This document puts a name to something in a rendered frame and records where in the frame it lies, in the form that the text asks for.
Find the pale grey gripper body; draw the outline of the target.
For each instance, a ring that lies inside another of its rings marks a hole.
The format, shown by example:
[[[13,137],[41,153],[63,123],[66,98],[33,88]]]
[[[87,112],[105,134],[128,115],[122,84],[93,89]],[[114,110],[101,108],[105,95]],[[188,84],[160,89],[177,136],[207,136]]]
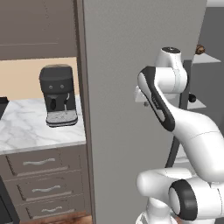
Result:
[[[145,107],[148,107],[150,105],[139,86],[136,86],[135,89],[135,102],[141,102]]]

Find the grey freezer door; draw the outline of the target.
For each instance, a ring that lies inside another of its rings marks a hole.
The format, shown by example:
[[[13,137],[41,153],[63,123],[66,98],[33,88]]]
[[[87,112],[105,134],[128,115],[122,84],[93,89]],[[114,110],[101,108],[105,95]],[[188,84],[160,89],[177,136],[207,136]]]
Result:
[[[165,166],[172,134],[135,100],[137,75],[164,46],[193,57],[207,0],[83,0],[95,224],[135,224],[139,172]]]

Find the pale fridge shelf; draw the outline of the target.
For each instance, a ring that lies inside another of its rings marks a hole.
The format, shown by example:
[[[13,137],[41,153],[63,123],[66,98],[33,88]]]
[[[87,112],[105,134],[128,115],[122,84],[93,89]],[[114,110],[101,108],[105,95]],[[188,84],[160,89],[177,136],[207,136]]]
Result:
[[[188,109],[203,109],[206,105],[203,104],[201,101],[196,100],[195,102],[188,102],[187,108]]]
[[[193,57],[193,64],[204,64],[204,63],[219,63],[220,60],[216,59],[206,53],[202,53],[201,55],[195,54]]]

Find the black coffee machine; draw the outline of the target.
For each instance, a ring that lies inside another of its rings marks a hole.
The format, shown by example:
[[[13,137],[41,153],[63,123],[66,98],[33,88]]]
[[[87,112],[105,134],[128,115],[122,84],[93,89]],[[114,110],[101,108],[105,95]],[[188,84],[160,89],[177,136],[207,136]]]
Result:
[[[45,99],[46,124],[51,128],[75,125],[78,115],[73,69],[63,64],[44,66],[39,83]]]

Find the grey fridge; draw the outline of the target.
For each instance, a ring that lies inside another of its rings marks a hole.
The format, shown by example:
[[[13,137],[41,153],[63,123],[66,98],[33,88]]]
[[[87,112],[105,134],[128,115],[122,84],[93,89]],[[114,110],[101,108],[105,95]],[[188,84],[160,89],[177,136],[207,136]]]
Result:
[[[183,19],[182,37],[177,47],[185,60],[193,60],[196,45],[206,48],[206,54],[219,62],[205,62],[191,67],[190,93],[195,94],[205,108],[193,108],[209,116],[224,135],[224,0],[178,0]]]

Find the taupe drawer front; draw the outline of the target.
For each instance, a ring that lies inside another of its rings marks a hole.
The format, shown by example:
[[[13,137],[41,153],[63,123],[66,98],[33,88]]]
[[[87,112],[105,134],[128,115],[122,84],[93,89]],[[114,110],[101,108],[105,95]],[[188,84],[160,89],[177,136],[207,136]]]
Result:
[[[69,169],[79,170],[80,156],[79,149],[66,147],[49,150],[34,150],[21,153],[14,153],[6,156],[13,176],[30,176],[40,173],[60,172]],[[25,161],[41,161],[48,158],[55,158],[55,162],[42,165],[23,165]]]
[[[41,213],[44,208],[52,209],[55,207],[63,207],[54,213]],[[27,206],[26,211],[32,220],[50,217],[54,215],[69,214],[85,210],[84,199],[82,195],[67,197],[56,200],[37,202]]]
[[[82,193],[82,180],[79,171],[70,171],[68,173],[52,175],[51,177],[26,180],[17,186],[22,199],[25,201],[43,200],[73,193]],[[32,189],[35,188],[48,188],[51,186],[61,186],[61,188],[50,192],[32,192]]]

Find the taupe wall cupboard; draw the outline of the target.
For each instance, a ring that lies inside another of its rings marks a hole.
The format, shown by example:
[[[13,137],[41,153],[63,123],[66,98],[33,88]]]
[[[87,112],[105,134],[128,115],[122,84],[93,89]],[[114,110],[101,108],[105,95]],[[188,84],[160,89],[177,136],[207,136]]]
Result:
[[[76,55],[73,0],[0,0],[0,60]]]

